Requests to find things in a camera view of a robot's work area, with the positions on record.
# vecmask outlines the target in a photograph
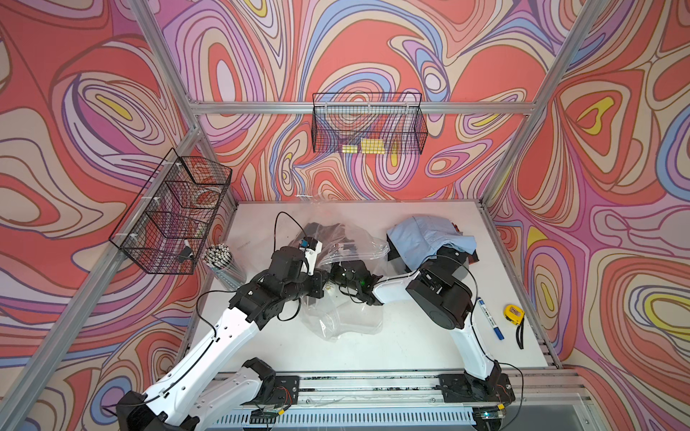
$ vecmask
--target folded shirt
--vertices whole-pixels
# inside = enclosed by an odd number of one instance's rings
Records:
[[[400,257],[412,271],[444,245],[469,254],[474,253],[477,248],[474,237],[460,235],[451,221],[443,217],[412,216],[388,229],[387,233]]]

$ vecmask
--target yellow sticky note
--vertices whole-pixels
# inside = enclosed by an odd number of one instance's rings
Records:
[[[365,154],[386,154],[383,139],[362,139],[361,145]]]

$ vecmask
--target yellow tape measure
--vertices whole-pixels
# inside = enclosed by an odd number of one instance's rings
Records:
[[[522,308],[513,304],[506,306],[503,314],[513,325],[520,325],[524,319],[524,311],[522,311]]]

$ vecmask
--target black cable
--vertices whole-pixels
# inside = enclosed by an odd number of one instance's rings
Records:
[[[266,421],[266,431],[270,431],[270,428],[268,427],[268,417],[266,416],[266,412],[264,412],[264,409],[259,407],[259,405],[256,404],[255,402],[252,402],[252,404],[257,406],[257,409],[259,409],[259,411],[261,412],[261,415],[264,417],[264,420]]]
[[[484,351],[484,347],[482,347],[482,344],[479,341],[479,337],[477,337],[477,331],[474,328],[474,310],[477,307],[477,300],[479,300],[479,284],[477,283],[477,279],[474,278],[474,274],[472,274],[470,269],[468,267],[466,267],[465,265],[463,265],[462,267],[465,268],[465,270],[467,271],[468,274],[470,274],[470,277],[472,277],[472,281],[474,281],[474,284],[475,284],[475,292],[476,292],[475,300],[474,300],[474,303],[472,304],[472,311],[470,311],[470,326],[472,327],[472,333],[475,336],[475,340],[477,340],[477,344],[479,345],[479,349],[482,351],[482,354],[484,355],[484,357],[486,357],[490,361],[491,358],[489,358],[489,356]]]
[[[344,287],[345,287],[347,290],[350,290],[350,289],[351,289],[350,286],[344,286]],[[343,292],[343,286],[339,285],[339,286],[338,286],[338,290],[340,291],[340,293],[342,293],[342,294],[345,295],[346,297],[350,297],[350,301],[352,301],[352,302],[354,302],[354,303],[356,303],[356,304],[363,304],[363,303],[364,303],[364,301],[355,301],[355,300],[353,299],[353,298],[357,298],[357,294],[351,294],[350,292]]]
[[[452,260],[453,262],[457,263],[457,264],[460,265],[460,266],[465,266],[465,265],[463,265],[462,263],[460,263],[460,261],[455,260],[455,259],[453,259],[453,258],[450,257],[450,256],[445,256],[445,255],[443,255],[443,254],[430,254],[430,255],[428,255],[427,257],[425,257],[424,260],[422,260],[422,263],[426,262],[430,257],[445,257],[446,259],[450,259],[450,260]]]
[[[200,300],[204,295],[207,295],[207,294],[209,294],[209,293],[211,293],[211,292],[234,293],[234,292],[228,292],[227,290],[209,290],[209,291],[204,292],[204,293],[202,293],[201,295],[199,295],[199,297],[197,298],[197,302],[194,304],[194,309],[196,310],[197,315],[199,316],[199,318],[200,318],[202,321],[206,322],[206,324],[209,325],[209,326],[211,327],[211,329],[213,330],[213,339],[212,339],[211,342],[206,346],[206,349],[201,353],[201,355],[199,355],[199,357],[197,358],[197,360],[194,361],[194,363],[193,363],[189,368],[187,368],[187,371],[185,371],[185,372],[180,376],[180,378],[179,378],[178,380],[176,380],[172,385],[168,386],[168,387],[163,391],[163,393],[166,393],[166,392],[170,391],[170,389],[172,389],[175,385],[177,385],[177,384],[178,384],[178,383],[179,383],[179,382],[180,382],[180,381],[181,381],[181,380],[182,380],[182,379],[183,379],[183,378],[184,378],[184,377],[195,367],[195,365],[197,365],[197,364],[199,363],[199,361],[201,361],[201,358],[204,357],[204,355],[206,354],[206,352],[208,351],[208,349],[210,349],[211,346],[214,344],[214,342],[216,342],[216,338],[217,338],[217,336],[218,336],[218,332],[216,331],[215,326],[212,325],[211,322],[209,322],[208,320],[206,320],[206,319],[201,315],[201,313],[199,312],[199,300]],[[139,404],[127,404],[127,406],[128,406],[128,407],[135,407],[135,406],[137,406],[137,405],[148,404],[148,403],[150,403],[151,401],[153,401],[153,400],[155,400],[155,399],[158,399],[158,398],[160,398],[160,395],[156,395],[156,396],[153,397],[152,399],[146,400],[146,401],[144,401],[143,403],[139,403]],[[106,405],[106,406],[104,406],[104,407],[116,407],[116,406],[117,406],[117,404],[116,404],[116,405]]]
[[[278,214],[276,214],[276,216],[275,216],[275,223],[273,224],[273,251],[275,251],[275,231],[276,231],[276,229],[278,229],[278,217],[279,217],[281,214],[285,214],[286,216],[290,217],[290,218],[299,226],[299,228],[302,230],[302,233],[304,234],[304,236],[305,236],[305,237],[307,236],[306,232],[304,232],[304,228],[302,227],[302,225],[299,224],[299,223],[297,222],[297,220],[295,220],[295,219],[293,218],[293,216],[289,215],[289,214],[288,214],[287,212],[285,212],[285,211],[281,211],[281,212],[279,212]]]
[[[515,330],[515,341],[520,350],[524,350],[524,316]]]
[[[196,304],[194,304],[194,309],[197,311],[197,316],[199,316],[199,319],[201,319],[202,321],[206,322],[206,325],[209,325],[209,326],[211,327],[211,329],[213,330],[213,339],[216,339],[216,338],[218,337],[218,332],[215,330],[215,326],[212,325],[211,322],[209,322],[208,320],[204,319],[204,317],[203,317],[203,316],[201,315],[201,313],[199,312],[199,300],[201,300],[201,298],[202,298],[203,296],[205,296],[205,295],[207,295],[207,294],[209,294],[209,293],[212,293],[212,292],[221,292],[221,293],[234,293],[234,292],[228,292],[227,290],[218,290],[218,289],[216,289],[216,290],[209,290],[209,291],[204,292],[204,293],[202,293],[201,295],[199,295],[199,297],[197,298]]]
[[[301,299],[301,298],[297,299],[297,311],[295,312],[295,315],[294,315],[294,316],[292,316],[292,317],[289,318],[289,319],[285,319],[285,320],[281,319],[280,316],[276,316],[276,317],[277,317],[278,320],[280,320],[281,322],[289,322],[289,321],[291,321],[292,319],[294,319],[295,317],[297,317],[297,315],[299,314],[299,309],[300,309],[300,308],[302,308],[302,299]]]
[[[515,416],[513,416],[513,418],[510,420],[510,422],[508,422],[505,426],[502,426],[501,428],[499,428],[499,430],[505,430],[518,418],[518,415],[520,414],[520,410],[522,409],[522,399],[524,398],[524,374],[522,374],[521,369],[519,369],[518,367],[514,366],[511,363],[499,362],[499,364],[507,365],[508,367],[515,368],[520,373],[520,378],[522,379],[522,385],[520,388],[520,405],[517,407],[517,412],[515,413]]]
[[[117,413],[113,412],[111,409],[109,409],[107,407],[101,407],[101,408],[103,410],[105,410],[106,412],[110,413],[112,416],[117,417]]]

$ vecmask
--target blue marker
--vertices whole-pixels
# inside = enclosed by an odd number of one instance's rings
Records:
[[[493,320],[493,317],[491,317],[491,314],[489,314],[489,311],[486,309],[486,304],[484,303],[484,300],[481,298],[477,298],[477,302],[479,303],[479,306],[482,308],[482,311],[484,312],[484,316],[489,320],[489,324],[493,328],[493,331],[496,333],[498,336],[499,340],[503,340],[503,334],[501,333],[501,329],[498,328],[498,325],[496,324],[496,321]]]

